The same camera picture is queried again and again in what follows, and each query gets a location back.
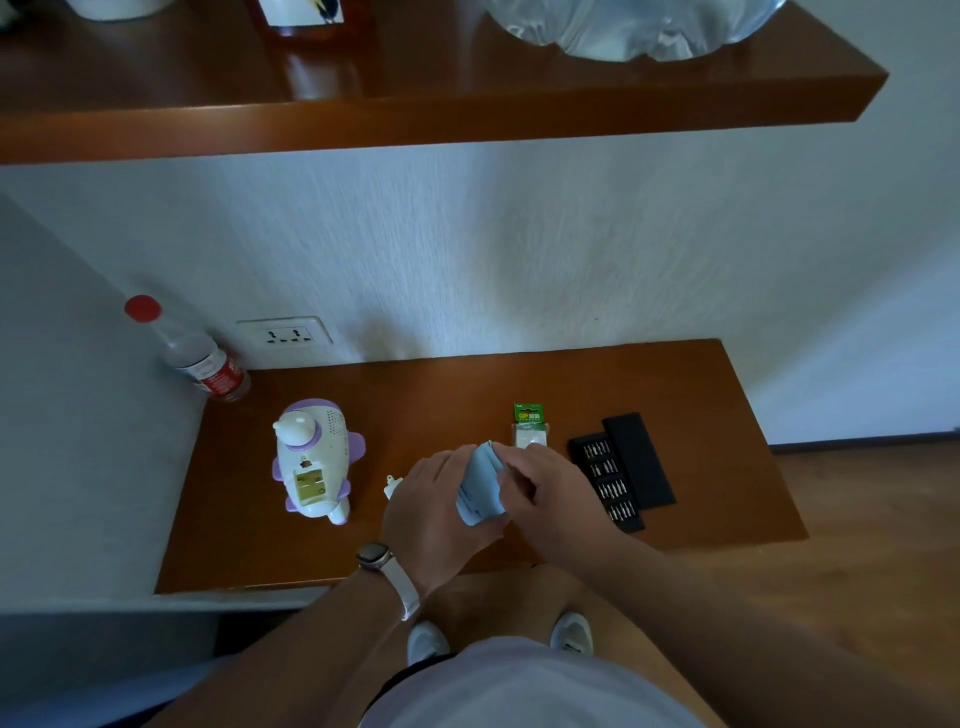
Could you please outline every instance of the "white sneaker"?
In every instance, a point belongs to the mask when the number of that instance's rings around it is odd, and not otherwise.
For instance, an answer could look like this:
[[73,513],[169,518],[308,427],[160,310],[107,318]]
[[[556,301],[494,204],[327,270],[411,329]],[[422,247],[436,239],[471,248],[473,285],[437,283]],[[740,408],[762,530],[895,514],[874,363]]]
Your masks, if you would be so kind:
[[581,655],[593,654],[593,635],[590,634],[590,623],[583,615],[576,612],[565,612],[550,633],[551,649],[561,649],[567,652],[578,652]]
[[414,625],[407,638],[407,667],[434,655],[450,654],[450,644],[444,633],[432,621]]

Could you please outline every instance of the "blue tissue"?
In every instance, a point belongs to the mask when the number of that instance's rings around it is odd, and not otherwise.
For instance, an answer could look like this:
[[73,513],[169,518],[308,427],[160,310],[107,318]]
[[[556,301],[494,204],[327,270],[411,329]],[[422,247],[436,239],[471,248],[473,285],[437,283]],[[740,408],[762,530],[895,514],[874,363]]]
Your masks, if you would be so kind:
[[464,523],[476,525],[504,512],[496,482],[496,474],[504,467],[489,441],[473,451],[457,493],[457,511]]

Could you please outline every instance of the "wall socket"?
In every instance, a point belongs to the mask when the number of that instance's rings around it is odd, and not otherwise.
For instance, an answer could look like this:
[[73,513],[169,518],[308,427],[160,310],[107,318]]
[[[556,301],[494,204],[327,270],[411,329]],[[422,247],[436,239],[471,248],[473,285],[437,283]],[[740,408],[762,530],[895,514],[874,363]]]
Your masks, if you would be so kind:
[[324,322],[316,316],[238,321],[237,326],[243,329],[251,343],[264,349],[325,347],[333,343]]

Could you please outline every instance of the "wooden shelf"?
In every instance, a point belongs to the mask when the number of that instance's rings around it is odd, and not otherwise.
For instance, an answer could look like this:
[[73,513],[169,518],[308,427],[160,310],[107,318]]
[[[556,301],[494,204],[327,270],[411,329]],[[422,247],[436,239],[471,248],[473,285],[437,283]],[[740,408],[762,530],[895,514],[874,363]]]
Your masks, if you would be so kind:
[[788,3],[693,61],[602,63],[503,31],[478,0],[374,0],[350,46],[272,46],[239,0],[93,23],[59,0],[0,43],[0,163],[853,121],[887,73]]
[[[657,548],[806,538],[804,524],[719,341],[564,352],[457,356],[253,372],[236,404],[210,404],[180,494],[159,594],[334,582],[379,536],[388,474],[463,443],[510,442],[515,401],[544,405],[550,446],[639,412],[677,497],[643,512],[638,538]],[[337,402],[367,454],[350,466],[350,519],[287,513],[271,478],[271,427],[289,404]],[[509,526],[468,571],[540,560]]]

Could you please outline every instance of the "screwdriver set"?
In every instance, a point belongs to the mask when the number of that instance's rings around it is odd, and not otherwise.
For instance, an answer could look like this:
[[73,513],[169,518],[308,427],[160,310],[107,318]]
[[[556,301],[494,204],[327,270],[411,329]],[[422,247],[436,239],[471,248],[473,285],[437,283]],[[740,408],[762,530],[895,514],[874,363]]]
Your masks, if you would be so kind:
[[603,425],[604,432],[575,437],[566,447],[611,520],[635,533],[644,528],[640,510],[677,500],[640,416],[609,417]]

